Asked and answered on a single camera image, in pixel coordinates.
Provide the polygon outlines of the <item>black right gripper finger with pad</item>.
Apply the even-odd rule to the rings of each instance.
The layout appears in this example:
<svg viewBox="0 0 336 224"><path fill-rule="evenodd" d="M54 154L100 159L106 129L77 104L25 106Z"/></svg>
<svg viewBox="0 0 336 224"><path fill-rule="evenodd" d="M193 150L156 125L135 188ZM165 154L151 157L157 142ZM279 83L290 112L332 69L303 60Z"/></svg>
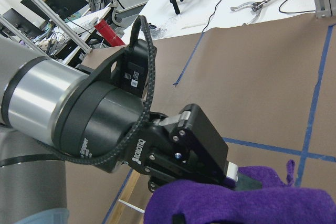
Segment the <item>black right gripper finger with pad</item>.
<svg viewBox="0 0 336 224"><path fill-rule="evenodd" d="M262 189L262 183L238 171L238 166L227 162L223 185L231 190L257 190Z"/></svg>

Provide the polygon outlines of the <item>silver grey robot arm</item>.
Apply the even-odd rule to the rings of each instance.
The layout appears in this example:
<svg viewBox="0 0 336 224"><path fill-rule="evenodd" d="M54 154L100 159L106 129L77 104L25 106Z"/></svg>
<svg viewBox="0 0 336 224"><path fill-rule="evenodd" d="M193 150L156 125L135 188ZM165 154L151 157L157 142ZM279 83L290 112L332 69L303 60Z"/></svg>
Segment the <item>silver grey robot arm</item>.
<svg viewBox="0 0 336 224"><path fill-rule="evenodd" d="M133 41L86 74L1 38L1 123L47 157L111 173L126 163L155 191L179 179L261 189L226 158L228 146L196 104L172 117L150 110L156 48Z"/></svg>

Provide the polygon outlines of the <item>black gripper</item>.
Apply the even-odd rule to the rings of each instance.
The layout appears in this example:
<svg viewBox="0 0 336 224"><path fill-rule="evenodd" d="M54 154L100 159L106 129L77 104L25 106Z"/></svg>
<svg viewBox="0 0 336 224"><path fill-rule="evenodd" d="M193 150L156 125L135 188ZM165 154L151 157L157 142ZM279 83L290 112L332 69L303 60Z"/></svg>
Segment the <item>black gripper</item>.
<svg viewBox="0 0 336 224"><path fill-rule="evenodd" d="M128 164L150 177L150 190L179 179L223 186L228 162L228 146L200 106L189 104L169 117L102 81L69 98L52 140L72 162L108 173Z"/></svg>

